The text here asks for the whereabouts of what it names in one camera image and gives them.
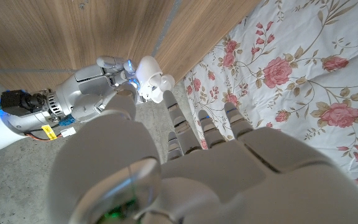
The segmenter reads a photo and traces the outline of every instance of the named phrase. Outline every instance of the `wire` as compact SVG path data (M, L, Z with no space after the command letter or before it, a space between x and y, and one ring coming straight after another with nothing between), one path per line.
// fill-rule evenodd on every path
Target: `wire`
M24 133L24 135L26 135L32 139L38 140L38 141L51 141L51 139L38 138L37 136L33 135L32 133Z
M59 126L59 124L56 124L56 125L54 125L54 126L52 126L52 127L50 127L50 128L56 128L56 127L58 127ZM32 133L32 132L34 132L34 131L43 131L43 129L34 129L34 130L30 130L30 131L26 131L25 133Z

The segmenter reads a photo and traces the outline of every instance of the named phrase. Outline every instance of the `bedsheet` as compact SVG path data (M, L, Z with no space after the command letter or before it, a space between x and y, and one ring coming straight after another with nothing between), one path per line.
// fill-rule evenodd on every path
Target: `bedsheet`
M233 138L230 101L254 127L313 146L358 185L357 0L263 0L184 83L201 139L199 110Z

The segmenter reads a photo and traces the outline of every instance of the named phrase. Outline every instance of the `yellow label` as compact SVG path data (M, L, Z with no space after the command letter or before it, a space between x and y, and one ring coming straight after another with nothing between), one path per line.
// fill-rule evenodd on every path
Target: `yellow label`
M50 140L54 140L57 138L55 132L53 131L53 129L50 127L49 124L41 126L41 128L45 131L45 134L47 134Z

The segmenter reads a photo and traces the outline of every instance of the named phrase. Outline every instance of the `wood grain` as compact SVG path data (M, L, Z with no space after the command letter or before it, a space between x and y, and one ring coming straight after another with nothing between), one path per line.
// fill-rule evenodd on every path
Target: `wood grain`
M53 87L63 81L56 73L14 71L80 69L94 64L100 55L138 62L153 52L173 3L174 0L0 1L0 69L7 69L0 73L0 83L9 89ZM258 3L259 0L182 0L156 55L164 73L179 81Z
M150 55L173 0L0 1L0 68L79 69Z
M0 84L7 90L26 90L28 92L54 88L73 75L68 72L24 72L1 73Z
M260 0L183 0L155 58L180 81Z

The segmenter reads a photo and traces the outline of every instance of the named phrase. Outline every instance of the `gray floor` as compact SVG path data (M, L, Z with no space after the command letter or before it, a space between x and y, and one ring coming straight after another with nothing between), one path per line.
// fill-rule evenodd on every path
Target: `gray floor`
M195 130L182 82L176 85L173 93ZM138 105L136 120L150 131L160 158L165 161L168 133L173 131L165 104ZM45 186L55 155L68 138L52 142L26 138L0 150L0 223L48 223Z

